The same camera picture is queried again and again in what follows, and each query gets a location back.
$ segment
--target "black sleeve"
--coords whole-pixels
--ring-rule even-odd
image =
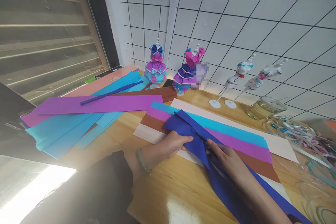
[[[21,224],[133,223],[127,213],[133,199],[132,185],[132,171],[123,151],[112,153],[76,173],[43,199]]]

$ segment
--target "mannequin stand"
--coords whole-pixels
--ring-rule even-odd
[[[178,90],[178,89],[175,89],[175,90],[176,90],[176,93],[177,93],[178,96],[182,96],[182,95],[184,95],[184,92],[183,92],[183,91],[180,91],[180,90]]]
[[[154,88],[160,88],[160,86],[158,84],[152,84],[149,86],[150,89],[154,89]]]
[[[246,91],[246,89],[244,89],[236,98],[234,98],[232,101],[230,100],[226,100],[224,103],[226,106],[228,106],[229,108],[236,108],[237,105],[235,104],[235,101]]]
[[[221,107],[221,104],[219,103],[219,100],[222,98],[224,91],[226,90],[226,87],[224,87],[224,90],[222,92],[222,94],[220,95],[220,97],[217,100],[210,100],[209,104],[214,107],[215,109],[219,109]]]

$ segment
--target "clear container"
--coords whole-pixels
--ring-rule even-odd
[[[247,114],[254,120],[261,120],[286,110],[287,106],[282,102],[269,96],[262,96],[248,109]]]

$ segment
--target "white tile wall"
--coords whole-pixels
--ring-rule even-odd
[[[126,2],[122,11],[129,11],[124,22],[127,54],[144,67],[156,37],[161,44],[166,40],[170,0],[121,2]],[[224,93],[233,99],[265,65],[288,58],[282,75],[238,101],[251,105],[270,95],[283,101],[285,113],[297,120],[336,118],[336,0],[178,0],[174,7],[168,78],[181,67],[185,50],[199,43],[206,49],[202,61],[209,63],[205,90],[218,95],[237,64],[256,53],[252,71]]]

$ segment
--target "wooden table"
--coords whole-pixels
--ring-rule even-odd
[[[240,124],[266,131],[264,120],[253,120],[246,114],[247,105],[236,103],[237,108],[233,110],[221,100],[221,108],[215,109],[208,101],[217,99],[217,96],[201,90],[190,90],[177,98]],[[150,144],[133,135],[144,115],[145,111],[125,112],[88,147],[84,150],[72,148],[61,162],[79,170],[112,152],[136,150]],[[305,210],[309,211],[309,206],[313,206],[313,212],[318,206],[334,207],[336,211],[336,190],[319,185],[319,181],[302,166],[306,162],[305,157],[298,157],[301,164],[296,164],[277,155],[272,156],[273,167],[298,210],[306,216]],[[140,179],[133,186],[133,194],[128,212],[142,224],[237,223],[213,192],[204,169],[178,155],[163,161],[150,176]]]

